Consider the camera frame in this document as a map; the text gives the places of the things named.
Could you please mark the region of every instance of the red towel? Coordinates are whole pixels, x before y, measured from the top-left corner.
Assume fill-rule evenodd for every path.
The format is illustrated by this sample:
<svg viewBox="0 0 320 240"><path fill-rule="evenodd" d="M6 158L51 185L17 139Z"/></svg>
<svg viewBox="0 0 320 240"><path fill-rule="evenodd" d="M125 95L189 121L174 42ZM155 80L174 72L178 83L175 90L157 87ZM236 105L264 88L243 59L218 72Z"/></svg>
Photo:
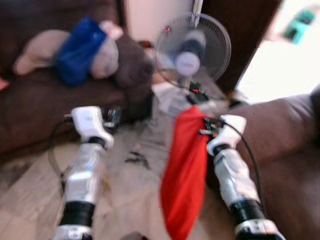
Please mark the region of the red towel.
<svg viewBox="0 0 320 240"><path fill-rule="evenodd" d="M173 240L185 240L202 207L206 173L208 136L205 115L196 106L176 119L173 143L161 184L161 204L166 229Z"/></svg>

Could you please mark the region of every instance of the blue cloth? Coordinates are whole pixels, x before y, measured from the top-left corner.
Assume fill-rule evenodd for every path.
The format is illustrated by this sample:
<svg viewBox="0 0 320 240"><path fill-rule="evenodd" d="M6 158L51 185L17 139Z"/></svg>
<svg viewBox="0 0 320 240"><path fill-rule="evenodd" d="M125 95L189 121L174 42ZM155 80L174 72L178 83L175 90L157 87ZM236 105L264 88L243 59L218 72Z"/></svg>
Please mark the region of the blue cloth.
<svg viewBox="0 0 320 240"><path fill-rule="evenodd" d="M89 17L75 27L55 60L55 69L67 86L79 86L86 81L94 57L106 37L107 34Z"/></svg>

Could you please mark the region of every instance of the brown couch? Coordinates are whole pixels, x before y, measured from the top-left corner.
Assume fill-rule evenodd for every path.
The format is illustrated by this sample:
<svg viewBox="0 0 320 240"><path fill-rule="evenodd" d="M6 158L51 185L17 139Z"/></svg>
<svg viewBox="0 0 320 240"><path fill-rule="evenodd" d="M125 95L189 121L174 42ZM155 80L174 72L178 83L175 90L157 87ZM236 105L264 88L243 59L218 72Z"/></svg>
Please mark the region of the brown couch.
<svg viewBox="0 0 320 240"><path fill-rule="evenodd" d="M122 106L127 122L148 116L154 68L127 34L116 41L119 68L108 79L88 79L82 86L68 88L52 69L26 76L12 73L23 47L39 32L71 31L86 15L97 22L117 23L116 9L115 0L0 0L0 76L11 82L0 92L0 162L16 153L43 150L53 127L76 106Z"/></svg>
<svg viewBox="0 0 320 240"><path fill-rule="evenodd" d="M269 217L288 240L320 239L320 145L316 143L320 134L320 88L311 96L239 106L228 114L247 119L244 137L260 167ZM243 143L237 148L255 179L248 151ZM209 161L208 185L218 193L219 184L212 170ZM223 206L221 199L216 204ZM221 215L230 215L227 211L223 207ZM234 229L231 219L219 217L216 225L221 231Z"/></svg>

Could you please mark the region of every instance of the wooden floor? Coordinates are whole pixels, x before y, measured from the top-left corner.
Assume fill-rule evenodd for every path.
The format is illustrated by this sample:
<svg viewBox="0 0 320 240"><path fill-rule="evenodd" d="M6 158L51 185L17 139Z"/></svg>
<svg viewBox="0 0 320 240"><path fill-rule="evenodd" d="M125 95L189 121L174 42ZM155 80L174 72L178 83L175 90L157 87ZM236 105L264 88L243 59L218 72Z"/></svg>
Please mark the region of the wooden floor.
<svg viewBox="0 0 320 240"><path fill-rule="evenodd" d="M170 239L160 209L159 186L174 120L157 114L147 122L125 126L115 135L115 145L105 162L111 187L102 194L95 212L96 240L120 240L136 231L151 240ZM76 158L78 149L75 143L55 148L62 169ZM152 170L124 163L131 150L143 153ZM188 239L235 238L233 220L218 198L206 189L199 221ZM61 203L58 179L47 152L0 167L0 240L50 239L60 219Z"/></svg>

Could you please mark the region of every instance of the white wall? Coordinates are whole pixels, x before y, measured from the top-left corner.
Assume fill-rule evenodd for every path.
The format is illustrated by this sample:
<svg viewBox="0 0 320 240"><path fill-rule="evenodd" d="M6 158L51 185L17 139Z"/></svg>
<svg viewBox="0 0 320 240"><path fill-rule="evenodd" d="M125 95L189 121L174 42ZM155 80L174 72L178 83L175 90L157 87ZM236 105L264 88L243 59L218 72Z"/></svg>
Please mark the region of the white wall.
<svg viewBox="0 0 320 240"><path fill-rule="evenodd" d="M136 40L154 42L174 18L192 11L193 0L126 0L127 26Z"/></svg>

